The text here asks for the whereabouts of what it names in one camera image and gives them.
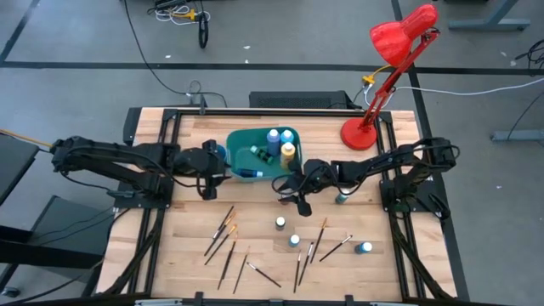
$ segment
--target metal stand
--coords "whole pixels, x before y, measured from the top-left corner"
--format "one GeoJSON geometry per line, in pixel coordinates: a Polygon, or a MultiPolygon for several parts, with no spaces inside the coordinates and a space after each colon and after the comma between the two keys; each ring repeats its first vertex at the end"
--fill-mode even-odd
{"type": "Polygon", "coordinates": [[[491,135],[491,141],[542,141],[544,140],[544,130],[517,130],[496,131],[491,135]]]}
{"type": "Polygon", "coordinates": [[[484,20],[453,20],[450,30],[523,31],[530,26],[527,19],[503,19],[518,0],[502,0],[490,17],[484,20]]]}

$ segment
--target yellow paint bottle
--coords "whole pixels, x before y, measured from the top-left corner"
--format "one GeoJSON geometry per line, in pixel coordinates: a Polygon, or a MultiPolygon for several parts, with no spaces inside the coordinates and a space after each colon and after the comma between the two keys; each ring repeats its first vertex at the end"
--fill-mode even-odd
{"type": "Polygon", "coordinates": [[[280,164],[282,168],[289,168],[289,162],[295,158],[295,151],[295,146],[292,143],[284,143],[281,146],[280,164]]]}

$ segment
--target wheel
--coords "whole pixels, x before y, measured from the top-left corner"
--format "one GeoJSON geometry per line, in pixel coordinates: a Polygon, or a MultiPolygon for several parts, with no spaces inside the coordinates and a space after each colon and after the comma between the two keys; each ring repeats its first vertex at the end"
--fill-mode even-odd
{"type": "Polygon", "coordinates": [[[20,290],[13,287],[4,287],[0,294],[8,298],[17,298],[20,295],[20,290]]]}

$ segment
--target lamp base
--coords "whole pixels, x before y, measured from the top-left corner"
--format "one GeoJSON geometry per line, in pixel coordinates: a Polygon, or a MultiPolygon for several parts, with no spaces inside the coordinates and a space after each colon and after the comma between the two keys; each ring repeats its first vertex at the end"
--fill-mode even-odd
{"type": "Polygon", "coordinates": [[[340,130],[340,136],[345,145],[352,150],[366,150],[376,143],[376,128],[371,125],[366,130],[360,129],[362,119],[347,120],[340,130]]]}

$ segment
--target bottle cap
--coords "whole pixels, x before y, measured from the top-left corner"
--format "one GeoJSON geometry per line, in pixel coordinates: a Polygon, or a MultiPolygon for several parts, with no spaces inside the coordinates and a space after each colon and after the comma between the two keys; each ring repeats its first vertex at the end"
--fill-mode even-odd
{"type": "Polygon", "coordinates": [[[278,217],[278,218],[276,218],[275,223],[278,226],[283,226],[283,225],[286,224],[286,219],[283,218],[283,217],[278,217]]]}
{"type": "Polygon", "coordinates": [[[292,143],[285,143],[283,145],[283,149],[285,149],[287,151],[292,151],[292,150],[295,150],[295,146],[292,145],[292,143]]]}
{"type": "Polygon", "coordinates": [[[298,244],[300,242],[300,237],[298,235],[292,235],[291,238],[289,238],[289,241],[292,244],[298,244]]]}
{"type": "Polygon", "coordinates": [[[365,252],[370,252],[372,251],[372,244],[370,242],[365,242],[360,246],[360,249],[365,252]]]}
{"type": "Polygon", "coordinates": [[[285,130],[282,134],[285,138],[290,138],[292,136],[292,132],[290,130],[285,130]]]}

